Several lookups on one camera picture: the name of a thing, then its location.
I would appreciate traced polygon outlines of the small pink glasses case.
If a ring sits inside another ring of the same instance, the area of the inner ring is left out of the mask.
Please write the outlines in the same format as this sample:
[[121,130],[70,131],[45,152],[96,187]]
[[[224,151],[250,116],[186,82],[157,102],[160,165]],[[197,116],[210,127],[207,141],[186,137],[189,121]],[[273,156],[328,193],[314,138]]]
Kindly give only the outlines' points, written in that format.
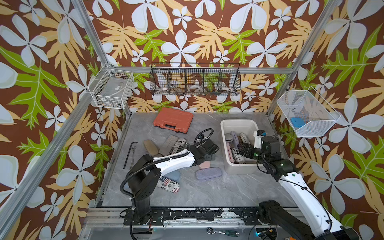
[[207,169],[207,168],[210,168],[210,167],[211,167],[210,161],[205,161],[205,162],[203,162],[202,164],[199,165],[200,169]]

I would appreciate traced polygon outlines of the floral print glasses case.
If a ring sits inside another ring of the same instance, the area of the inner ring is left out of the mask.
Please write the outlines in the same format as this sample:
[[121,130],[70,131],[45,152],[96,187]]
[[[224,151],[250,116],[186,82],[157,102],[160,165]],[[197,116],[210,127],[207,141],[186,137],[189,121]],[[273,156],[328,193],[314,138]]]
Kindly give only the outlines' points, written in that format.
[[243,143],[246,143],[246,144],[250,144],[251,143],[245,133],[241,132],[240,133],[240,137],[241,137]]

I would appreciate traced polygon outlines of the cream plastic storage box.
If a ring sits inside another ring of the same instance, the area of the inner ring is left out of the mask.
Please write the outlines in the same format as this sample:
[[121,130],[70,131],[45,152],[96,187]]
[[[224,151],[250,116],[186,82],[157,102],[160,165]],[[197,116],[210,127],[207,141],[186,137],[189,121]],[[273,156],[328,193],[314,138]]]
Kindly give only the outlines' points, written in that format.
[[256,122],[252,120],[223,120],[221,121],[221,140],[222,147],[221,151],[223,154],[223,163],[225,171],[230,175],[247,175],[255,173],[257,168],[257,161],[253,159],[245,158],[245,164],[235,164],[230,161],[231,155],[227,148],[225,134],[230,134],[235,132],[237,136],[241,133],[244,133],[252,147],[255,145],[261,147],[261,137],[258,140],[255,140],[254,133],[259,130]]

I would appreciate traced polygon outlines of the grey fabric glasses case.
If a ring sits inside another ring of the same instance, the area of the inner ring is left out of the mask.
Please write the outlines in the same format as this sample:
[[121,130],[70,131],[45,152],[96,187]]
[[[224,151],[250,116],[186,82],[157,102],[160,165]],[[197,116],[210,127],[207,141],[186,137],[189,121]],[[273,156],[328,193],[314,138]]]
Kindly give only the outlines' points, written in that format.
[[234,137],[233,137],[232,134],[225,134],[224,137],[225,137],[225,141],[226,141],[227,143],[231,143],[231,142],[234,141]]

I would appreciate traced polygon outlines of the newspaper print glasses case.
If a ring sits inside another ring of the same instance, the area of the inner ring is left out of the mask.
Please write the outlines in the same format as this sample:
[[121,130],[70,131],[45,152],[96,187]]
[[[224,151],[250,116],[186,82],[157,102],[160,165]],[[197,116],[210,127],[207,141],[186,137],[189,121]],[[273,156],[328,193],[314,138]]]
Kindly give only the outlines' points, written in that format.
[[236,164],[245,164],[244,157],[240,155],[240,152],[237,148],[232,148],[232,154]]

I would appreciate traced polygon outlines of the pale purple glasses case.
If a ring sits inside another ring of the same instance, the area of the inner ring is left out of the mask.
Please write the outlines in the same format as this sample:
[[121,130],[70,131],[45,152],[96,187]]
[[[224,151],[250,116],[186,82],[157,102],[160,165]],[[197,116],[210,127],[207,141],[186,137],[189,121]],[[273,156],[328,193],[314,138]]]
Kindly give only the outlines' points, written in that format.
[[239,141],[239,137],[238,137],[238,135],[236,134],[236,132],[234,132],[234,131],[231,131],[231,136],[233,137],[233,141],[232,141],[232,143],[233,143],[233,146],[234,146],[234,148],[238,148],[238,145],[239,145],[239,143],[240,143],[240,141]]

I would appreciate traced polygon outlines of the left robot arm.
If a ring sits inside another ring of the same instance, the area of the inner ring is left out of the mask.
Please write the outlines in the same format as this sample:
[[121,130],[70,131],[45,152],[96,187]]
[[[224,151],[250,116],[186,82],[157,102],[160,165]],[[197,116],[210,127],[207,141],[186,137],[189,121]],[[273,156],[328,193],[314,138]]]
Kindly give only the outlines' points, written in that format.
[[198,166],[219,150],[212,140],[212,128],[201,131],[193,144],[187,144],[182,151],[164,156],[151,157],[143,155],[127,173],[120,185],[122,194],[130,197],[132,202],[132,220],[144,225],[152,215],[150,195],[154,192],[161,177],[183,168]]

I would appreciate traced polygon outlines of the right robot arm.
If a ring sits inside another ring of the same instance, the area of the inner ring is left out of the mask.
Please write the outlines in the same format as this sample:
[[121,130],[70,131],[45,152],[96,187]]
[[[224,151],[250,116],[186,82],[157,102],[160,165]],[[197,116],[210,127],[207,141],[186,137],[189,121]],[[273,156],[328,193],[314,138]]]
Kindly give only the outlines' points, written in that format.
[[277,224],[296,240],[358,240],[359,234],[352,228],[345,228],[321,204],[310,190],[296,166],[281,153],[277,136],[267,136],[263,130],[254,132],[251,143],[244,136],[234,136],[234,147],[240,157],[257,161],[263,166],[263,173],[270,175],[294,200],[307,220],[303,223],[288,213],[274,200],[259,204],[257,217],[262,224]]

